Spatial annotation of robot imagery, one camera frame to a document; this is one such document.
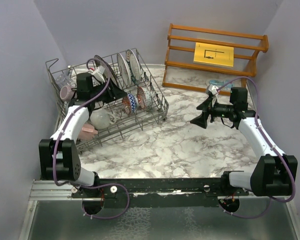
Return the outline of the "white speckled mug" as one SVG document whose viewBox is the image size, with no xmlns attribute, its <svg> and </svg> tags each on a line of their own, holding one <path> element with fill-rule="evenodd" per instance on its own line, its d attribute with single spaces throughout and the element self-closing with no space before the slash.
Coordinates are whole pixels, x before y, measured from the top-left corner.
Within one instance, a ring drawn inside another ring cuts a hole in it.
<svg viewBox="0 0 300 240">
<path fill-rule="evenodd" d="M 105 109 L 94 110 L 89 119 L 91 124 L 98 131 L 107 129 L 110 125 L 117 122 L 116 116 Z"/>
</svg>

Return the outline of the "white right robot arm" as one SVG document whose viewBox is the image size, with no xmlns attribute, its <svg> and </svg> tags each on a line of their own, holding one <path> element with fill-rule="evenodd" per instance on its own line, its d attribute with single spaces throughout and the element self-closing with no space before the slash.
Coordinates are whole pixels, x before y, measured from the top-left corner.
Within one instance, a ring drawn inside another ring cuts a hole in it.
<svg viewBox="0 0 300 240">
<path fill-rule="evenodd" d="M 190 123 L 206 129 L 208 122 L 212 123 L 215 118 L 230 120 L 231 127 L 244 135 L 258 158 L 253 172 L 225 171 L 221 176 L 220 191 L 226 196 L 238 188 L 251 191 L 258 197 L 292 195 L 298 161 L 275 146 L 256 111 L 248 108 L 247 89 L 232 87 L 229 104 L 218 103 L 218 87 L 215 85 L 210 85 L 206 93 L 208 98 L 197 107 L 201 115 Z"/>
</svg>

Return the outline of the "pink mug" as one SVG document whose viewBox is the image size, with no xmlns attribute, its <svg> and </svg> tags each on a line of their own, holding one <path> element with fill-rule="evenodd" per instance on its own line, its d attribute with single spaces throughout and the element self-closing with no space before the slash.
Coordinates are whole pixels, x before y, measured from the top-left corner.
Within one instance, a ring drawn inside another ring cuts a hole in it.
<svg viewBox="0 0 300 240">
<path fill-rule="evenodd" d="M 93 125 L 89 123 L 85 123 L 83 127 L 81 128 L 81 131 L 78 135 L 78 138 L 83 141 L 90 141 L 92 140 L 96 135 L 98 134 L 98 131 L 94 128 Z"/>
</svg>

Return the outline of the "clear octagonal glass tumbler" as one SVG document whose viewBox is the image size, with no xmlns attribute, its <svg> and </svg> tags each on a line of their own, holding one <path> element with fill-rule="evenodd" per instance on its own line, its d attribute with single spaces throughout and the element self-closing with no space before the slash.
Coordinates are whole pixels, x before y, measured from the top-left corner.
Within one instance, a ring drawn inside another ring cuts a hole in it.
<svg viewBox="0 0 300 240">
<path fill-rule="evenodd" d="M 62 88 L 67 85 L 71 86 L 73 84 L 73 80 L 67 74 L 62 73 L 56 78 L 55 83 Z"/>
</svg>

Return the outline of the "white plate red characters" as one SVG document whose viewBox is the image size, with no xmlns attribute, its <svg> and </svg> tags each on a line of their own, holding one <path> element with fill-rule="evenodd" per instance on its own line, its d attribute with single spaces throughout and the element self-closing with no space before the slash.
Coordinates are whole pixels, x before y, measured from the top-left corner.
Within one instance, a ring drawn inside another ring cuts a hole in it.
<svg viewBox="0 0 300 240">
<path fill-rule="evenodd" d="M 125 86 L 129 88 L 132 83 L 129 65 L 121 53 L 117 53 L 116 57 L 122 79 L 125 83 Z"/>
</svg>

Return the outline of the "red patterned bowl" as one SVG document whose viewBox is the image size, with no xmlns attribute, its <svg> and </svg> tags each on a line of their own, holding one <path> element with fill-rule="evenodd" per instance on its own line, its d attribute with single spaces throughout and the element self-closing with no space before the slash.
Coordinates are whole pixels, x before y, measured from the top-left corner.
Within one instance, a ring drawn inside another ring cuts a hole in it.
<svg viewBox="0 0 300 240">
<path fill-rule="evenodd" d="M 137 99 L 139 106 L 142 109 L 149 109 L 153 104 L 153 97 L 151 92 L 146 87 L 138 87 L 137 88 Z"/>
<path fill-rule="evenodd" d="M 127 115 L 135 113 L 139 107 L 138 98 L 131 93 L 127 93 L 127 96 L 122 99 L 122 104 Z"/>
</svg>

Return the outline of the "dark rimmed beige plate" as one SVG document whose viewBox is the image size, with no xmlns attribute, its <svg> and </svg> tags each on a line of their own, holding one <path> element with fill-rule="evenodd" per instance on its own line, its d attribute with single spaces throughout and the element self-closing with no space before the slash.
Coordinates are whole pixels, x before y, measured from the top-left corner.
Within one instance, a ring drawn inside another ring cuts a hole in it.
<svg viewBox="0 0 300 240">
<path fill-rule="evenodd" d="M 118 86 L 117 76 L 111 66 L 99 55 L 95 55 L 93 59 L 97 67 L 102 66 L 104 68 L 103 76 L 105 79 L 107 80 L 110 77 L 115 86 Z"/>
</svg>

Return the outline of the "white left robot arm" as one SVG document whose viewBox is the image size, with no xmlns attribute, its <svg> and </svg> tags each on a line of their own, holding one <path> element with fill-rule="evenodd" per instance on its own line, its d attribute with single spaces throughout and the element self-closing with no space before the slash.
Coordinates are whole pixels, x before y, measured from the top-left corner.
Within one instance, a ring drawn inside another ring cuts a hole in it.
<svg viewBox="0 0 300 240">
<path fill-rule="evenodd" d="M 81 167 L 76 147 L 77 138 L 96 101 L 102 98 L 111 83 L 111 77 L 108 77 L 105 83 L 93 86 L 93 78 L 88 72 L 76 76 L 76 97 L 70 100 L 63 122 L 50 138 L 42 139 L 38 144 L 43 180 L 53 180 L 57 186 L 80 186 L 91 198 L 96 197 L 101 188 L 110 186 L 109 183 L 101 185 L 96 172 Z"/>
</svg>

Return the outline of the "purple glass mug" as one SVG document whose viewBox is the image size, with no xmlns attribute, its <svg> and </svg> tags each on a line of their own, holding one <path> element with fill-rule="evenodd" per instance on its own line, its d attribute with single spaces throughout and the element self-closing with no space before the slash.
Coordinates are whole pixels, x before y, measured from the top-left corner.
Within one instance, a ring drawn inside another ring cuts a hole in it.
<svg viewBox="0 0 300 240">
<path fill-rule="evenodd" d="M 59 97 L 63 102 L 69 103 L 71 99 L 75 96 L 76 89 L 70 85 L 65 85 L 61 88 L 59 92 Z"/>
</svg>

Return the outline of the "green rimmed white plate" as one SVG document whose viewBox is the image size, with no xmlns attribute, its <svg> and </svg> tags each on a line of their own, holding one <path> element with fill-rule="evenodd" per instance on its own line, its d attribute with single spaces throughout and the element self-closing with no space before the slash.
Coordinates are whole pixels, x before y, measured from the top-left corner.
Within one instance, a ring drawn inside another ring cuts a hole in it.
<svg viewBox="0 0 300 240">
<path fill-rule="evenodd" d="M 126 62 L 129 66 L 131 80 L 134 85 L 138 86 L 141 80 L 141 66 L 137 56 L 131 49 L 126 51 Z"/>
</svg>

